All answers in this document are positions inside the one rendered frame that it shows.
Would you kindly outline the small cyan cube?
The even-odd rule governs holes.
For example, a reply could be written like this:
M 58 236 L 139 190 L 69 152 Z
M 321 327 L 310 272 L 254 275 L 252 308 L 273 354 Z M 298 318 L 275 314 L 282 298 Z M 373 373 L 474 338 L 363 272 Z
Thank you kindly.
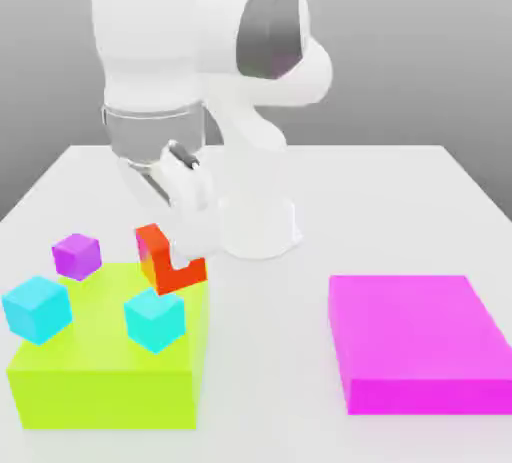
M 34 276 L 2 296 L 9 329 L 42 345 L 73 320 L 68 289 L 57 282 Z
M 124 315 L 129 338 L 153 354 L 186 333 L 185 301 L 174 293 L 148 288 L 124 303 Z

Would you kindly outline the small purple cube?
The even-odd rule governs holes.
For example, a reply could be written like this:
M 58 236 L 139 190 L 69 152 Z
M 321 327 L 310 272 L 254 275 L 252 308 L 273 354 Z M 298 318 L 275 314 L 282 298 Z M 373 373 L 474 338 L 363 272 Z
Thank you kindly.
M 82 281 L 102 266 L 99 241 L 79 233 L 71 234 L 52 246 L 59 275 Z

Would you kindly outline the large lime green box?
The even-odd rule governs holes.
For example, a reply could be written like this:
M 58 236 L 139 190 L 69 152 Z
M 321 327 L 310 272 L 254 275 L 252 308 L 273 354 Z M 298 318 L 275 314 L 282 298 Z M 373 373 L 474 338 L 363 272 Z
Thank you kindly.
M 209 288 L 180 291 L 186 333 L 158 354 L 127 334 L 124 305 L 149 283 L 136 263 L 63 278 L 73 321 L 41 346 L 24 342 L 7 366 L 26 429 L 193 429 L 209 324 Z

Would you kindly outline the small orange cube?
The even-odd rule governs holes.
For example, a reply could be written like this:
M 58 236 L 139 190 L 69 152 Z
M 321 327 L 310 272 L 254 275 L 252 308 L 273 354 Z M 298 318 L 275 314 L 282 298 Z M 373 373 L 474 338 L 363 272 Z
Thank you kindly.
M 171 246 L 156 224 L 135 229 L 141 270 L 158 295 L 174 293 L 207 280 L 204 258 L 177 269 L 171 263 Z

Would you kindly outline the large magenta box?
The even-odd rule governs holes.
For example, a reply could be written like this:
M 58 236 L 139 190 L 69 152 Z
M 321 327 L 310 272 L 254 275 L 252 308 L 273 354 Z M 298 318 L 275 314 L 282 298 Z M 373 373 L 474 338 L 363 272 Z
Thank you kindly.
M 457 275 L 333 275 L 328 318 L 350 415 L 510 415 L 512 345 Z

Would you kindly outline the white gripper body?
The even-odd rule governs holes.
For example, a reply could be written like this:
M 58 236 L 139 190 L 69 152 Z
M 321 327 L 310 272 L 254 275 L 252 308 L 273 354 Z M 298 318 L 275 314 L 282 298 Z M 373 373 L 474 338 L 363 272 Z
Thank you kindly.
M 173 260 L 194 260 L 219 244 L 217 199 L 211 176 L 175 157 L 150 165 L 118 160 L 120 173 L 148 223 L 155 223 L 171 245 Z

